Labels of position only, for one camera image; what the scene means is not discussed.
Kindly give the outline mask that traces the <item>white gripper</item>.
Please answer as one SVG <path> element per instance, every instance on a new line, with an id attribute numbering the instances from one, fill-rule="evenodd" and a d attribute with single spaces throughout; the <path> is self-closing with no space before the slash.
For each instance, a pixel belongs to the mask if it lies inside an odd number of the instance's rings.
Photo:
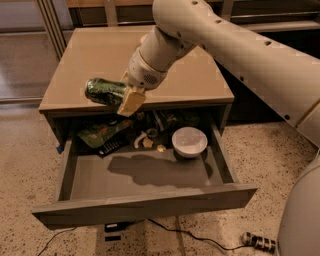
<path id="1" fill-rule="evenodd" d="M 125 117 L 134 114 L 146 100 L 145 90 L 156 89 L 166 76 L 166 72 L 160 72 L 150 67 L 143 60 L 140 48 L 137 48 L 129 60 L 128 72 L 125 71 L 120 80 L 125 85 L 130 83 L 133 86 L 125 89 L 123 101 L 117 114 Z"/>

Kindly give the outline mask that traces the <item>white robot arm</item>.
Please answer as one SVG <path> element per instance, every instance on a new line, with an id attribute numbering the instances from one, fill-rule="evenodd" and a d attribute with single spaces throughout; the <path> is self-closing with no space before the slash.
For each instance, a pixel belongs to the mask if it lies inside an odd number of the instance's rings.
<path id="1" fill-rule="evenodd" d="M 118 113 L 129 116 L 175 61 L 199 46 L 320 147 L 320 62 L 217 16 L 204 0 L 154 0 L 156 26 L 134 52 Z M 320 256 L 320 157 L 301 173 L 282 215 L 276 256 Z"/>

